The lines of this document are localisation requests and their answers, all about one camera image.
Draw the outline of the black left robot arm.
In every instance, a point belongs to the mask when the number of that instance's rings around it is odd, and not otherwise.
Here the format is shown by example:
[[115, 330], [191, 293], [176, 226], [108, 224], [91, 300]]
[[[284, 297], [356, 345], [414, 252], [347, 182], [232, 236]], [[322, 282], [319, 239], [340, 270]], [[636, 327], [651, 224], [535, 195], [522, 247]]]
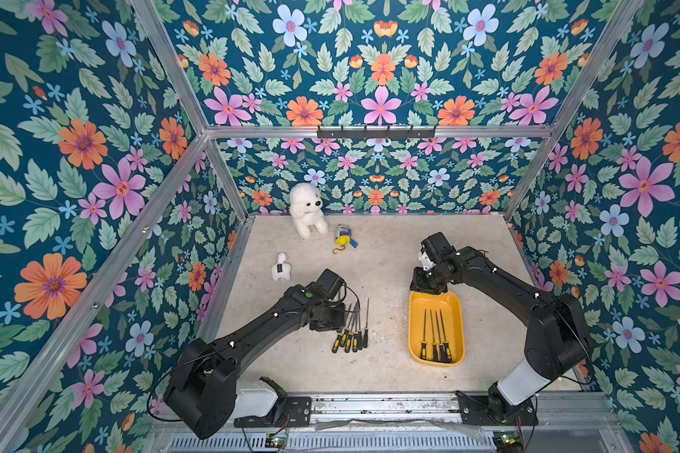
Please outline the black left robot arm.
[[334, 331], [345, 325], [342, 277], [326, 269], [305, 285], [287, 289], [267, 311], [210, 343], [197, 339], [168, 373], [164, 403], [198, 439], [217, 433], [230, 419], [237, 383], [262, 354], [290, 333], [309, 328]]

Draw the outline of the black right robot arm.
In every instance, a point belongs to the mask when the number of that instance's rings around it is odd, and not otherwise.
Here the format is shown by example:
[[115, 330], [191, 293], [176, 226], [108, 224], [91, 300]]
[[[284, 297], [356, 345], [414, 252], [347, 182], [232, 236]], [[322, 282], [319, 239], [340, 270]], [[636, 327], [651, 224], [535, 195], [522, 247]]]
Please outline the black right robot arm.
[[466, 284], [499, 303], [526, 328], [524, 358], [488, 389], [487, 407], [496, 417], [514, 411], [590, 355], [589, 327], [576, 297], [538, 289], [476, 248], [453, 247], [441, 232], [421, 242], [419, 260], [412, 291], [441, 296], [452, 284]]

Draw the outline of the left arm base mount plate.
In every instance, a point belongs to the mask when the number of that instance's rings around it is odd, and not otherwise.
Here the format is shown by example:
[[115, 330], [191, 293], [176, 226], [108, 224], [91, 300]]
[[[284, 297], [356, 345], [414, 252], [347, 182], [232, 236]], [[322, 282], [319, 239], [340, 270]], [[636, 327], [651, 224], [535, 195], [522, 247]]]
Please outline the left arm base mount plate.
[[313, 400], [309, 396], [278, 398], [265, 415], [248, 415], [233, 421], [234, 428], [302, 428], [310, 425]]

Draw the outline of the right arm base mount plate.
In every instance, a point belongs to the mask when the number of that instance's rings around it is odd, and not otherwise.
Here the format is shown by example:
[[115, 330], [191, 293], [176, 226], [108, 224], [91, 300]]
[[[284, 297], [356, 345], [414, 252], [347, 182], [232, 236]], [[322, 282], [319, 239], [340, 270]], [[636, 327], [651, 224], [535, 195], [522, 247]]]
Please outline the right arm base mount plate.
[[465, 425], [532, 427], [538, 424], [536, 406], [532, 398], [517, 406], [512, 406], [496, 394], [473, 396], [456, 391], [455, 395], [460, 416]]

